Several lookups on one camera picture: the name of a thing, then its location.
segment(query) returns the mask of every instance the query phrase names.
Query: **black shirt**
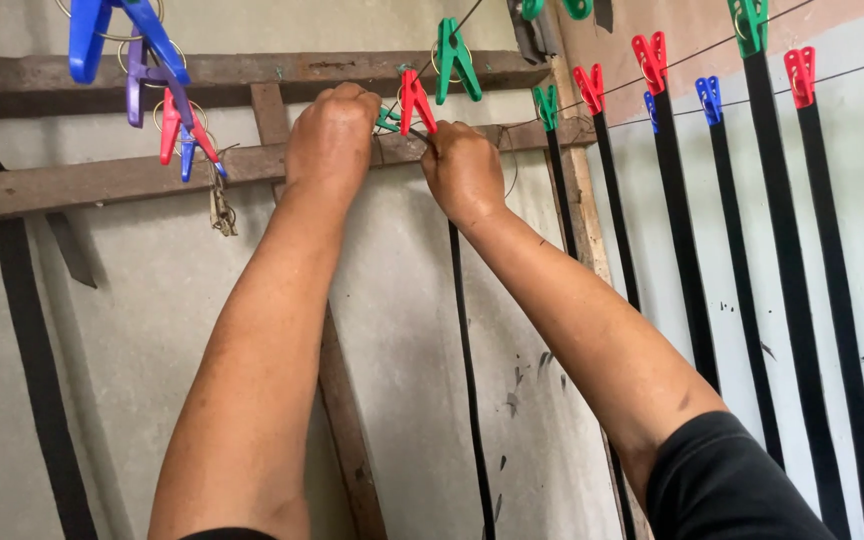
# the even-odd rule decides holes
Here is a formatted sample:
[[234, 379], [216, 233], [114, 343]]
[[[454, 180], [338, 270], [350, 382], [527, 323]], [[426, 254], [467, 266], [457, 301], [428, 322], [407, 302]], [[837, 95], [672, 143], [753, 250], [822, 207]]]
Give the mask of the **black shirt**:
[[[658, 449], [647, 493], [656, 540], [835, 540], [728, 412], [707, 412], [672, 433]], [[275, 539], [222, 528], [183, 540]]]

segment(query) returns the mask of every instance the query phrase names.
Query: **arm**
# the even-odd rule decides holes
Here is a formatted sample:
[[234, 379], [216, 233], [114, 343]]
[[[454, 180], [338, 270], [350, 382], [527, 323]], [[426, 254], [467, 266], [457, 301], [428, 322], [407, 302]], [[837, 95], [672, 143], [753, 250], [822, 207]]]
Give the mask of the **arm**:
[[380, 103], [344, 83], [295, 121], [288, 188], [212, 330], [165, 453], [150, 539], [222, 527], [309, 538], [306, 433], [323, 319]]
[[436, 201], [569, 374], [618, 450], [645, 505], [656, 452], [678, 427], [725, 403], [605, 281], [505, 205], [498, 150], [462, 123], [438, 122], [422, 156]]

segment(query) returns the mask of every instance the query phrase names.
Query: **clothespin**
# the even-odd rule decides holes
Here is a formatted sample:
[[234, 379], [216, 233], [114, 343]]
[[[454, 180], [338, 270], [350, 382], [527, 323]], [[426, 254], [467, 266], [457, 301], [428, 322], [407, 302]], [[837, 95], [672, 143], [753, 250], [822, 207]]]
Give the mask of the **clothespin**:
[[593, 12], [593, 0], [561, 0], [561, 3], [568, 16], [575, 20], [585, 19]]
[[785, 71], [792, 85], [795, 108], [804, 109], [815, 103], [815, 47], [802, 47], [785, 53]]
[[652, 34], [652, 40], [645, 35], [636, 35], [631, 39], [631, 50], [635, 53], [638, 67], [645, 77], [649, 92], [657, 96], [666, 91], [666, 76], [668, 60], [666, 59], [666, 33], [657, 31]]
[[545, 0], [522, 0], [522, 19], [534, 20], [543, 10]]
[[[132, 28], [132, 35], [141, 36], [138, 27]], [[145, 118], [142, 108], [145, 95], [145, 83], [168, 85], [172, 91], [176, 108], [182, 123], [192, 125], [192, 107], [188, 104], [186, 88], [182, 86], [175, 75], [164, 66], [149, 67], [149, 46], [144, 39], [128, 43], [128, 58], [126, 69], [126, 115], [128, 123], [135, 128], [141, 128]]]
[[[395, 121], [394, 124], [389, 123], [389, 118]], [[378, 109], [378, 119], [375, 120], [375, 125], [379, 128], [385, 128], [390, 132], [397, 132], [399, 130], [399, 124], [402, 122], [402, 117], [398, 114], [392, 112], [390, 108], [386, 108], [385, 105], [379, 106]]]
[[399, 131], [403, 137], [409, 134], [413, 109], [418, 110], [418, 117], [425, 124], [425, 129], [429, 134], [434, 134], [439, 130], [439, 126], [435, 124], [435, 117], [432, 116], [432, 109], [429, 108], [428, 96], [417, 75], [418, 72], [415, 69], [406, 69], [402, 72], [402, 117]]
[[705, 111], [705, 121], [714, 126], [722, 121], [722, 96], [719, 95], [719, 78], [712, 76], [695, 80], [695, 90], [699, 92], [699, 102]]
[[169, 42], [159, 17], [149, 0], [75, 0], [69, 20], [69, 73], [76, 83], [91, 84], [102, 59], [106, 39], [100, 34], [109, 30], [113, 8], [122, 8], [132, 24], [144, 36], [162, 64], [183, 85], [192, 83], [183, 59]]
[[534, 97], [535, 104], [538, 105], [538, 117], [542, 119], [542, 126], [546, 132], [558, 128], [559, 111], [556, 106], [555, 84], [549, 84], [548, 94], [543, 92], [539, 86], [532, 88], [532, 97]]
[[656, 119], [656, 98], [652, 92], [645, 92], [645, 110], [649, 112], [649, 120], [652, 120], [652, 131], [659, 132], [659, 120]]
[[172, 90], [165, 88], [165, 104], [162, 105], [162, 142], [158, 149], [159, 162], [163, 166], [168, 166], [172, 161], [172, 151], [176, 146], [179, 132], [182, 131], [182, 181], [188, 182], [186, 160], [189, 161], [188, 172], [190, 173], [192, 170], [192, 155], [195, 153], [196, 145], [215, 164], [215, 168], [219, 170], [222, 178], [226, 178], [226, 169], [222, 166], [222, 162], [219, 161], [219, 155], [212, 148], [209, 136], [206, 134], [206, 130], [202, 128], [198, 116], [192, 112], [191, 105], [189, 105], [189, 113], [192, 115], [192, 129], [188, 129], [185, 123], [182, 122], [182, 115], [178, 111], [176, 100], [172, 96]]
[[179, 133], [182, 135], [181, 142], [181, 158], [182, 158], [182, 182], [187, 183], [189, 178], [192, 177], [192, 160], [195, 158], [195, 149], [198, 146], [205, 152], [208, 158], [211, 160], [212, 164], [215, 166], [215, 169], [219, 171], [219, 174], [222, 175], [222, 178], [229, 178], [229, 175], [226, 174], [226, 167], [222, 166], [222, 161], [219, 160], [219, 156], [215, 154], [215, 151], [210, 153], [212, 149], [212, 145], [209, 144], [209, 140], [206, 139], [205, 143], [208, 146], [202, 146], [199, 141], [198, 136], [193, 140], [192, 137], [189, 136], [189, 130], [186, 129], [186, 126], [179, 126]]
[[768, 43], [769, 0], [728, 0], [727, 3], [742, 58], [764, 51]]
[[575, 84], [579, 86], [582, 101], [588, 105], [588, 112], [595, 117], [606, 110], [605, 85], [602, 83], [602, 64], [592, 65], [591, 77], [581, 65], [572, 70]]
[[466, 42], [462, 39], [459, 31], [459, 22], [455, 17], [446, 17], [438, 23], [438, 84], [435, 90], [435, 102], [439, 105], [446, 103], [446, 95], [449, 92], [449, 80], [452, 77], [452, 69], [455, 69], [465, 88], [465, 93], [472, 101], [482, 101], [482, 87], [475, 77], [473, 68], [473, 57], [466, 48]]

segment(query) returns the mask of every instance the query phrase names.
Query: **concrete wall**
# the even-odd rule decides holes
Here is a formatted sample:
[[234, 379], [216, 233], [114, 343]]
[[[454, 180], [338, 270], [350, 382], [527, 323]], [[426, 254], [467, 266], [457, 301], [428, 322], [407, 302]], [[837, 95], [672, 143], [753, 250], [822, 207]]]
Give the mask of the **concrete wall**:
[[[787, 7], [772, 6], [771, 13], [777, 13], [781, 8]], [[819, 78], [864, 66], [864, 14], [853, 13], [853, 17], [848, 22], [843, 24], [836, 22], [837, 26], [828, 28], [817, 28], [814, 24], [806, 24], [812, 19], [828, 20], [832, 17], [832, 12], [839, 8], [857, 9], [858, 4], [823, 0], [772, 23], [769, 30], [770, 51], [773, 53], [770, 57], [770, 68], [776, 91], [789, 88], [782, 53], [791, 47], [805, 45], [816, 47]], [[675, 62], [728, 35], [729, 12], [725, 2], [715, 3], [714, 9], [703, 12], [703, 17], [708, 21], [709, 28], [721, 27], [723, 30], [716, 30], [714, 33], [710, 30], [703, 33], [702, 35], [707, 38], [705, 42], [699, 43], [693, 39], [694, 43], [686, 44], [681, 26], [663, 28], [646, 24], [642, 22], [642, 17], [636, 18], [628, 7], [621, 6], [619, 3], [616, 5], [616, 20], [634, 19], [638, 23], [628, 23], [624, 35], [619, 34], [618, 30], [612, 36], [607, 36], [603, 32], [600, 41], [624, 43], [624, 48], [619, 50], [603, 46], [599, 50], [607, 51], [609, 54], [603, 53], [602, 56], [596, 57], [593, 51], [589, 54], [593, 59], [586, 63], [602, 62], [606, 67], [606, 73], [609, 73], [610, 65], [622, 62], [615, 55], [621, 54], [623, 58], [628, 57], [629, 60], [633, 58], [628, 43], [634, 34], [648, 36], [660, 28], [667, 32], [668, 58], [670, 62]], [[713, 52], [699, 55], [680, 67], [670, 69], [672, 95], [681, 96], [673, 102], [675, 111], [686, 112], [699, 108], [694, 86], [692, 86], [697, 76], [719, 75], [722, 78], [723, 101], [726, 103], [741, 101], [748, 97], [745, 76], [740, 71], [741, 64], [736, 66], [735, 61], [722, 61], [723, 54], [732, 55], [735, 61], [739, 58], [736, 45], [730, 42]], [[682, 71], [691, 73], [691, 78], [683, 77]], [[611, 89], [638, 76], [638, 73], [630, 70], [621, 77], [606, 78], [605, 87]], [[622, 114], [622, 108], [623, 104], [631, 103], [633, 99], [638, 102], [637, 110], [642, 111], [642, 92], [645, 90], [645, 83], [641, 82], [609, 94], [606, 103], [609, 106], [617, 103], [619, 109], [610, 114], [609, 124], [615, 125], [629, 119], [628, 114]], [[822, 114], [822, 129], [839, 215], [839, 227], [845, 248], [860, 354], [864, 357], [864, 71], [820, 82], [816, 88], [816, 95]], [[782, 142], [786, 150], [795, 196], [811, 309], [819, 345], [826, 410], [842, 474], [848, 520], [852, 537], [864, 538], [856, 458], [846, 411], [825, 270], [799, 123], [790, 93], [777, 96], [776, 103], [781, 121]], [[792, 482], [812, 508], [818, 512], [818, 496], [792, 364], [773, 230], [749, 105], [727, 106], [725, 116], [732, 169], [738, 189], [742, 225], [748, 249], [759, 331], [762, 342], [774, 354], [774, 359], [766, 354], [765, 360], [786, 470]], [[644, 115], [640, 113], [634, 117], [642, 118]], [[738, 305], [738, 300], [709, 127], [701, 112], [678, 116], [676, 124], [705, 295], [711, 306], [711, 324], [723, 397], [752, 434], [762, 441], [762, 423], [752, 386], [742, 325], [738, 311], [732, 310]], [[689, 330], [686, 325], [675, 253], [671, 245], [668, 214], [657, 166], [652, 129], [648, 122], [642, 122], [611, 129], [610, 134], [622, 202], [630, 229], [632, 255], [642, 294], [643, 311], [666, 337], [672, 340], [678, 350], [690, 358]], [[587, 153], [592, 167], [596, 204], [606, 237], [606, 251], [612, 279], [618, 289], [624, 290], [615, 229], [608, 207], [608, 195], [602, 180], [601, 159], [595, 147], [589, 148]], [[864, 377], [864, 363], [862, 363], [862, 371]]]
[[[168, 2], [186, 53], [424, 49], [465, 0], [403, 3]], [[113, 29], [126, 33], [124, 17]], [[0, 0], [0, 55], [62, 54], [67, 22], [51, 0]], [[486, 0], [462, 28], [473, 49], [515, 49], [505, 3]], [[114, 47], [106, 46], [113, 54]], [[295, 118], [302, 105], [289, 107]], [[534, 117], [529, 92], [479, 104], [450, 96], [438, 118], [470, 124]], [[209, 111], [220, 147], [258, 144], [248, 108]], [[0, 121], [9, 168], [158, 153], [159, 134], [121, 115]], [[516, 165], [503, 160], [512, 187]], [[561, 244], [545, 160], [520, 153], [510, 206]], [[169, 435], [211, 326], [270, 213], [267, 186], [229, 194], [240, 236], [210, 229], [205, 194], [70, 212], [99, 290], [72, 281], [42, 216], [30, 216], [40, 294], [61, 364], [70, 423], [102, 538], [146, 534]], [[468, 244], [464, 284], [486, 460], [502, 495], [503, 537], [619, 538], [598, 423], [522, 312]], [[349, 216], [331, 291], [390, 538], [475, 537], [474, 479], [446, 219], [417, 166], [369, 174]], [[517, 385], [515, 369], [524, 374]], [[508, 393], [520, 405], [512, 417]], [[502, 457], [507, 458], [499, 471]], [[310, 427], [306, 487], [316, 538], [351, 538], [324, 412]], [[59, 538], [0, 276], [0, 537]]]

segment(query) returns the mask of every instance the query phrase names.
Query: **red clothespin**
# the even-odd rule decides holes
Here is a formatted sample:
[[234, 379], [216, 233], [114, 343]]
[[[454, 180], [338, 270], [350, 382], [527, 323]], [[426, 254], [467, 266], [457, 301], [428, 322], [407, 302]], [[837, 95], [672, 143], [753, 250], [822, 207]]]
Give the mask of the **red clothespin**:
[[795, 108], [804, 109], [815, 103], [815, 47], [802, 47], [785, 53], [785, 71], [792, 85]]
[[429, 108], [428, 96], [417, 75], [415, 69], [406, 69], [402, 72], [402, 121], [398, 129], [403, 136], [408, 135], [409, 126], [412, 125], [413, 108], [418, 109], [418, 117], [421, 118], [430, 135], [439, 130], [432, 116], [432, 109]]
[[575, 84], [579, 86], [582, 101], [588, 105], [588, 111], [593, 117], [606, 110], [605, 85], [602, 83], [602, 64], [592, 65], [591, 78], [581, 65], [572, 70]]
[[666, 91], [666, 70], [668, 60], [666, 59], [666, 33], [659, 30], [652, 34], [649, 41], [645, 35], [636, 35], [631, 39], [631, 50], [635, 53], [638, 67], [642, 70], [645, 83], [653, 96]]
[[[162, 104], [162, 143], [158, 148], [158, 160], [163, 166], [168, 166], [172, 161], [172, 152], [176, 146], [176, 139], [179, 138], [179, 124], [183, 121], [183, 117], [179, 114], [176, 108], [176, 100], [172, 97], [172, 90], [165, 88], [165, 103]], [[192, 135], [202, 152], [208, 156], [213, 164], [219, 163], [219, 155], [212, 148], [212, 143], [209, 141], [209, 136], [206, 130], [202, 129], [202, 124], [199, 122], [199, 117], [192, 111], [192, 126], [185, 126], [185, 129]]]

